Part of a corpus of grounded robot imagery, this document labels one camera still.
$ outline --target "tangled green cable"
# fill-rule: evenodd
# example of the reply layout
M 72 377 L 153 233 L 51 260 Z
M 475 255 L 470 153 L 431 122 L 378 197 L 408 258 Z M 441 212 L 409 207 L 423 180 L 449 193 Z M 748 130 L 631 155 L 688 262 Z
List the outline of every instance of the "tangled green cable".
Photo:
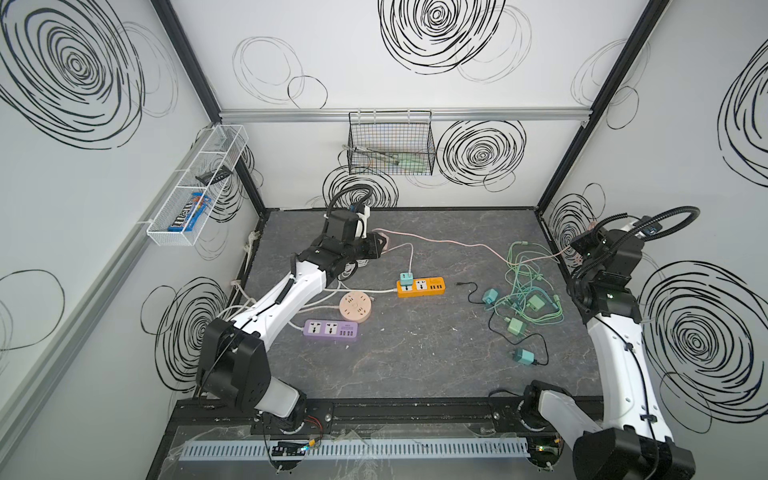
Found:
M 530 263 L 521 263 L 522 261 L 527 260 L 528 258 L 534 258 L 534 257 L 528 257 L 527 255 L 530 253 L 535 254 L 537 257 L 542 255 L 542 252 L 537 252 L 535 250 L 523 250 L 521 252 L 518 252 L 517 255 L 515 255 L 514 259 L 512 258 L 513 249 L 517 245 L 533 245 L 536 247 L 540 247 L 544 249 L 544 252 L 546 252 L 546 255 L 551 255 L 551 253 L 548 252 L 547 247 L 544 245 L 541 245 L 539 243 L 529 243 L 529 242 L 513 242 L 512 245 L 509 246 L 509 252 L 507 253 L 507 262 L 516 264 L 514 266 L 511 266 L 509 270 L 507 270 L 507 273 L 504 274 L 504 279 L 507 280 L 507 283 L 509 283 L 512 287 L 512 291 L 507 295 L 499 298 L 494 302 L 493 309 L 494 312 L 496 312 L 499 316 L 502 315 L 498 308 L 500 306 L 507 307 L 509 309 L 512 309 L 515 312 L 515 315 L 522 318 L 523 320 L 527 320 L 530 323 L 534 323 L 536 325 L 554 325 L 556 323 L 560 323 L 563 321 L 563 308 L 560 304 L 560 297 L 557 295 L 554 295 L 554 301 L 550 298 L 550 296 L 547 294 L 547 292 L 542 289 L 539 286 L 536 286 L 534 282 L 544 282 L 546 283 L 551 291 L 554 292 L 554 286 L 552 286 L 551 283 L 544 277 L 544 275 L 541 273 L 541 269 L 538 265 L 536 265 L 533 262 Z M 514 272 L 514 277 L 510 279 L 510 273 Z M 525 314 L 525 307 L 528 303 L 528 296 L 532 295 L 534 293 L 541 294 L 550 304 L 554 304 L 557 307 L 557 310 L 553 313 L 546 313 L 545 315 L 539 316 L 537 318 L 530 317 Z

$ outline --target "power outlet socket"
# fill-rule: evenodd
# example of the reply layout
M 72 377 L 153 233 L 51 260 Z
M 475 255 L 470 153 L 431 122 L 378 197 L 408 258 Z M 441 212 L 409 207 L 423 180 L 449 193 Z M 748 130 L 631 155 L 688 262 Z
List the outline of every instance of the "power outlet socket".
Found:
M 304 336 L 354 340 L 357 338 L 357 323 L 337 320 L 307 320 L 304 323 L 303 331 Z
M 307 320 L 305 329 L 308 333 L 320 333 L 322 327 L 323 322 L 319 322 L 317 320 Z

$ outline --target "power strip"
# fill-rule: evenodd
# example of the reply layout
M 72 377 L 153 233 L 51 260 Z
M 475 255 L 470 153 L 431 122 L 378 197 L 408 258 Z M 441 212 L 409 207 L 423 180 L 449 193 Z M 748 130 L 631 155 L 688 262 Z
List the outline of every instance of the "power strip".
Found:
M 354 340 L 357 338 L 357 323 L 338 320 L 307 320 L 302 329 L 304 336 L 321 336 L 334 340 Z
M 397 283 L 397 296 L 400 298 L 442 295 L 443 293 L 445 293 L 445 280 L 441 276 L 417 278 L 413 280 L 413 285 L 402 286 L 399 281 Z

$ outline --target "metal rail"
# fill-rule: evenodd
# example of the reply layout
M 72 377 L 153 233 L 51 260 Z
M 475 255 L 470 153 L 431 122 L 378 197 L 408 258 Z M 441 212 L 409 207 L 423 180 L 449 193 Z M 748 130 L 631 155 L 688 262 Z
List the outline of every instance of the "metal rail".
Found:
M 227 124 L 262 122 L 348 122 L 349 113 L 376 112 L 377 121 L 407 121 L 408 112 L 431 111 L 432 121 L 531 121 L 576 120 L 589 121 L 589 107 L 552 108 L 242 108 L 222 110 L 221 121 Z

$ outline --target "black metal frame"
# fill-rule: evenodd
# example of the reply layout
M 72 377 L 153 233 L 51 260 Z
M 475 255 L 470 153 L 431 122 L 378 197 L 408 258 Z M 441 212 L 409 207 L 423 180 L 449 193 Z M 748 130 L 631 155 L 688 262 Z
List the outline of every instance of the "black metal frame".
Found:
M 557 432 L 551 427 L 533 432 L 520 423 L 518 406 L 521 396 L 468 397 L 442 399 L 308 399 L 307 412 L 323 424 L 323 431 L 341 435 L 354 430 L 359 436 L 376 432 L 382 425 L 451 424 L 469 425 L 477 435 L 516 434 L 529 439 L 553 439 Z M 576 405 L 590 418 L 603 416 L 603 397 L 575 396 Z M 176 402 L 163 438 L 147 473 L 147 480 L 156 480 L 163 461 L 168 456 L 177 430 L 184 426 L 232 427 L 250 425 L 252 435 L 270 435 L 272 439 L 306 440 L 316 434 L 306 426 L 293 435 L 264 425 L 260 419 L 228 407 L 221 400 L 196 398 Z
M 197 92 L 197 97 L 200 99 L 200 103 L 203 104 L 203 108 L 205 108 L 210 121 L 220 123 L 221 108 L 219 107 L 219 102 L 216 101 L 214 91 L 210 88 L 205 78 L 203 69 L 197 61 L 187 34 L 184 33 L 181 22 L 179 22 L 179 18 L 176 16 L 174 7 L 170 4 L 170 0 L 151 1 L 157 16 L 160 18 L 160 22 L 163 24 L 163 28 L 165 28 L 165 33 L 170 38 L 170 43 L 173 44 L 179 60 L 182 66 L 184 66 L 184 70 L 187 72 L 187 76 L 192 82 L 192 86 Z M 243 184 L 243 188 L 248 193 L 253 208 L 256 209 L 259 217 L 264 218 L 266 216 L 264 201 L 261 199 L 256 184 L 253 182 L 253 178 L 243 162 L 235 164 L 235 171 L 237 172 L 237 177 L 240 178 L 240 182 Z
M 552 179 L 549 180 L 549 185 L 544 190 L 544 194 L 541 195 L 541 199 L 538 201 L 537 210 L 543 212 L 547 210 L 547 207 L 552 202 L 558 189 L 563 184 L 568 172 L 571 171 L 571 167 L 578 158 L 581 150 L 587 144 L 587 140 L 592 135 L 594 129 L 598 126 L 603 113 L 611 103 L 616 91 L 621 86 L 621 82 L 624 81 L 624 77 L 627 76 L 629 69 L 632 67 L 635 58 L 640 54 L 645 42 L 648 40 L 650 33 L 656 27 L 659 18 L 664 13 L 664 10 L 669 5 L 670 0 L 650 0 L 646 5 L 643 14 L 640 16 L 640 20 L 635 25 L 632 35 L 627 39 L 627 43 L 624 44 L 624 49 L 619 54 L 619 58 L 616 60 L 614 67 L 611 69 L 611 73 L 608 75 L 603 87 L 600 89 L 600 93 L 594 99 L 592 104 L 592 114 L 589 117 L 589 122 L 581 128 L 579 128 L 576 136 L 571 145 L 565 151 L 562 161 L 558 165 L 558 169 L 554 172 Z

